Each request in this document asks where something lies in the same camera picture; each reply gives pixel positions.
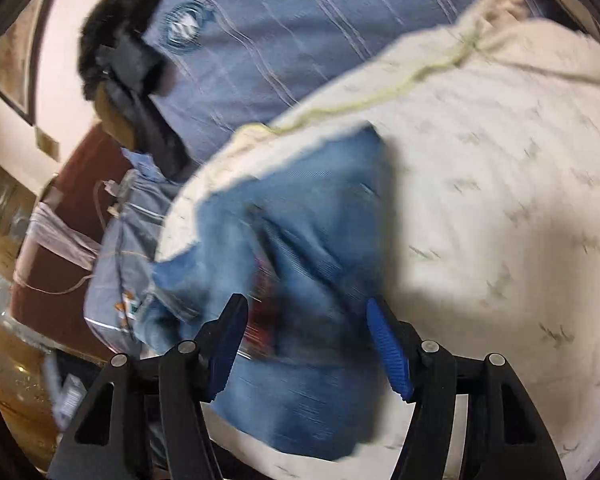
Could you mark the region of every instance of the blue fabric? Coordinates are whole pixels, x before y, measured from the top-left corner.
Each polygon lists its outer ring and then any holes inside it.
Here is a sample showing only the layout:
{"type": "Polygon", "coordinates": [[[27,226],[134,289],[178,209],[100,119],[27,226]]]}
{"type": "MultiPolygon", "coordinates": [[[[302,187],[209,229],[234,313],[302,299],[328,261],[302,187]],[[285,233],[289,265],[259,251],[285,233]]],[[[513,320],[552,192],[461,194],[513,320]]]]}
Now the blue fabric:
{"type": "Polygon", "coordinates": [[[123,313],[115,305],[122,301],[123,291],[134,298],[133,305],[144,297],[162,221],[180,189],[160,173],[145,171],[152,180],[130,170],[120,184],[120,216],[107,225],[84,300],[84,317],[91,331],[115,352],[134,357],[140,356],[142,344],[131,326],[125,326],[125,317],[132,313],[123,313]]]}
{"type": "Polygon", "coordinates": [[[160,353],[250,296],[265,257],[276,277],[275,353],[238,356],[213,409],[279,450],[336,460],[370,426],[377,360],[366,300],[381,288],[384,144],[371,126],[283,170],[215,194],[197,213],[198,243],[155,264],[136,314],[160,353]]]}
{"type": "Polygon", "coordinates": [[[395,338],[394,332],[374,299],[369,300],[366,304],[366,323],[392,389],[400,394],[402,400],[410,400],[413,395],[413,384],[411,383],[409,359],[404,355],[400,343],[395,338]]]}
{"type": "MultiPolygon", "coordinates": [[[[144,39],[173,65],[154,101],[202,163],[242,124],[269,122],[403,33],[455,21],[472,1],[162,0],[144,39]]],[[[527,1],[535,16],[569,21],[553,0],[527,1]]]]}
{"type": "Polygon", "coordinates": [[[120,148],[120,150],[122,150],[126,160],[131,162],[131,165],[138,170],[142,177],[157,184],[167,182],[167,179],[155,165],[154,158],[149,153],[132,152],[126,148],[120,148]]]}

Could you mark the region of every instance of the black fur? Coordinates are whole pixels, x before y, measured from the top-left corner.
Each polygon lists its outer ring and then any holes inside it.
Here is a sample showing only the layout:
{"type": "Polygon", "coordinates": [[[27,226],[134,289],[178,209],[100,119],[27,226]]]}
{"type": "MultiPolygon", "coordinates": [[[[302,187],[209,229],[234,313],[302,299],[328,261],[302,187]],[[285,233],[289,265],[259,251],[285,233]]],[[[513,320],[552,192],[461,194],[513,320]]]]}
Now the black fur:
{"type": "Polygon", "coordinates": [[[100,0],[85,20],[80,35],[78,73],[82,78],[82,94],[93,101],[96,87],[104,72],[96,60],[99,46],[116,46],[119,33],[127,30],[138,36],[149,25],[160,0],[100,0]]]}

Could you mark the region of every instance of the white blanket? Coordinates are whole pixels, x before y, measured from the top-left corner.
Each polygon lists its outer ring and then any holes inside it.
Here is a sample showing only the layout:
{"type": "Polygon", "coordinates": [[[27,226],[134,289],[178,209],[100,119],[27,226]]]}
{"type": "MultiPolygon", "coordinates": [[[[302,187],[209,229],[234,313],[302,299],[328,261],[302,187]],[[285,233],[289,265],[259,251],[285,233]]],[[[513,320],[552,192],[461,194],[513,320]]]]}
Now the white blanket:
{"type": "MultiPolygon", "coordinates": [[[[210,193],[361,121],[394,159],[389,304],[455,354],[507,357],[568,478],[585,478],[600,460],[600,45],[526,19],[523,0],[477,0],[454,26],[400,38],[271,125],[290,133],[240,129],[183,188],[158,256],[195,242],[210,193]]],[[[449,478],[465,409],[458,402],[449,478]]],[[[221,424],[212,435],[274,478],[389,478],[411,412],[387,393],[378,437],[337,463],[282,455],[221,424]]]]}

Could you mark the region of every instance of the brown cabinet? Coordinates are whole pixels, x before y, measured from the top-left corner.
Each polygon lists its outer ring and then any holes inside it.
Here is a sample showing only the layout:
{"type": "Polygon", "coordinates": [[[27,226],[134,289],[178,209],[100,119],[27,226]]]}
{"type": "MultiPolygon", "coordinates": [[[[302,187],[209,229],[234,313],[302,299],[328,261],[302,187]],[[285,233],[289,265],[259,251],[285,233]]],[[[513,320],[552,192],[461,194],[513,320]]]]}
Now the brown cabinet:
{"type": "Polygon", "coordinates": [[[46,470],[58,434],[42,379],[46,348],[8,315],[14,264],[34,204],[33,193],[0,167],[0,412],[29,459],[46,470]]]}

